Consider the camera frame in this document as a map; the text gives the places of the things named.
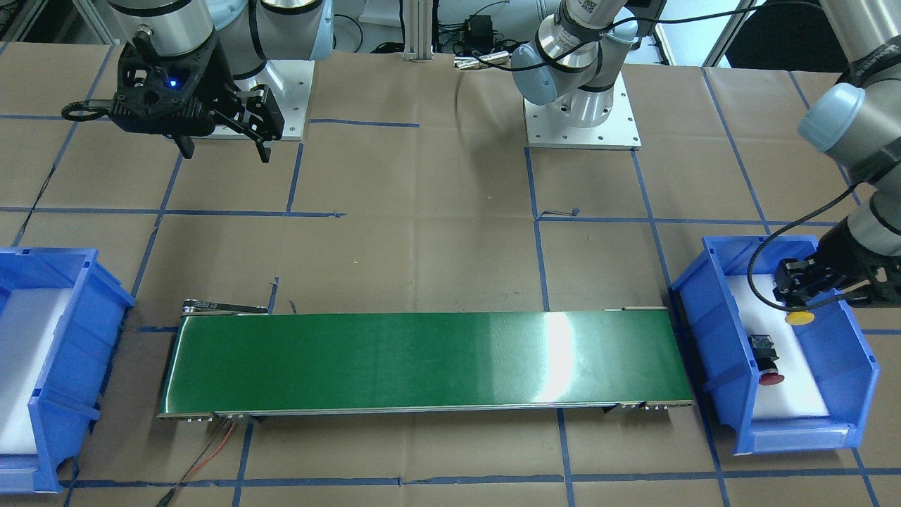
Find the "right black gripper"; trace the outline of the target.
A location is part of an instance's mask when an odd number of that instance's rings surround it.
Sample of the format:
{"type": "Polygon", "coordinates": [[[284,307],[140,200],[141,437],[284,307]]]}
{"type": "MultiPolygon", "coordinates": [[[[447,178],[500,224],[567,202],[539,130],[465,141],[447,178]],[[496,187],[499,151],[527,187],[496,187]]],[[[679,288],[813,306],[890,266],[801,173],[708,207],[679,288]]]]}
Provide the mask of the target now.
{"type": "Polygon", "coordinates": [[[254,142],[269,163],[273,142],[283,135],[284,116],[269,86],[239,91],[216,33],[193,51],[164,56],[148,32],[135,32],[117,61],[112,99],[64,106],[63,118],[87,122],[103,116],[132,134],[172,136],[183,158],[193,158],[191,136],[225,126],[254,142]]]}

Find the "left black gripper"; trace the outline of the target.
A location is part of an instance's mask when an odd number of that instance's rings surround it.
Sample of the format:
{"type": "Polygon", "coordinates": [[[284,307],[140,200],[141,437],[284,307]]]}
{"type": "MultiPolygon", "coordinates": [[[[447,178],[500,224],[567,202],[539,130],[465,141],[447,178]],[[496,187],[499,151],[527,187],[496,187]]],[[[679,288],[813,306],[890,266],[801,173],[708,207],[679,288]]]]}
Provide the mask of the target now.
{"type": "Polygon", "coordinates": [[[900,306],[899,256],[863,247],[847,225],[825,234],[804,259],[779,261],[776,301],[787,309],[815,309],[844,301],[853,308],[900,306]]]}

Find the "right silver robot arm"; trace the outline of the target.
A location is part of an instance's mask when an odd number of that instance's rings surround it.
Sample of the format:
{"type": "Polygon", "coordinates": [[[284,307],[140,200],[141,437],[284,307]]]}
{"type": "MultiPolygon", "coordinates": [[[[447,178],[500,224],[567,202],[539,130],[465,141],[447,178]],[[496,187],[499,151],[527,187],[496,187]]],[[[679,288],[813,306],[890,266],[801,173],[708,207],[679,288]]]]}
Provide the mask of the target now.
{"type": "Polygon", "coordinates": [[[329,1],[111,1],[125,35],[110,99],[68,104],[74,123],[108,118],[130,134],[164,136],[184,158],[222,127],[251,140],[262,163],[290,131],[300,82],[276,63],[334,51],[329,1]]]}

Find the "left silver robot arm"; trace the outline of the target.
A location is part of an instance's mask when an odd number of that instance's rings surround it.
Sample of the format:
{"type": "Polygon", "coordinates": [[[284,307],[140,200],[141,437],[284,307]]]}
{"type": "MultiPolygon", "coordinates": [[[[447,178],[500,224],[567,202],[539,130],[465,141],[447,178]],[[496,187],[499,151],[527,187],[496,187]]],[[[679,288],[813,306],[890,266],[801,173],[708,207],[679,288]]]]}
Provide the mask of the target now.
{"type": "MultiPolygon", "coordinates": [[[[776,264],[775,287],[765,296],[753,275],[778,234],[756,248],[746,274],[752,293],[786,313],[819,307],[814,298],[837,289],[832,301],[856,308],[899,305],[899,3],[823,1],[848,67],[814,103],[798,132],[820,153],[845,167],[849,192],[874,193],[825,234],[811,256],[776,264]]],[[[505,71],[534,105],[564,96],[607,96],[641,21],[622,1],[563,1],[520,44],[505,71]]]]}

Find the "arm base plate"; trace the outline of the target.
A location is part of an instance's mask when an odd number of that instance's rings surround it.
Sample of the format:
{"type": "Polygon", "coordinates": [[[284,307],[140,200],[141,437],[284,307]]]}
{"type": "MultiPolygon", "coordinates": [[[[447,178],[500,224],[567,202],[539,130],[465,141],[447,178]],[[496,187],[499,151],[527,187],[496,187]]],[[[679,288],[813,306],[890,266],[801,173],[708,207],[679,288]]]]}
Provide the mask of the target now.
{"type": "Polygon", "coordinates": [[[638,150],[643,140],[622,74],[612,89],[577,89],[549,105],[526,99],[528,145],[544,149],[638,150]]]}
{"type": "Polygon", "coordinates": [[[305,136],[314,70],[314,61],[269,60],[254,76],[234,78],[234,82],[244,91],[260,84],[269,86],[284,118],[280,140],[299,142],[305,136]]]}

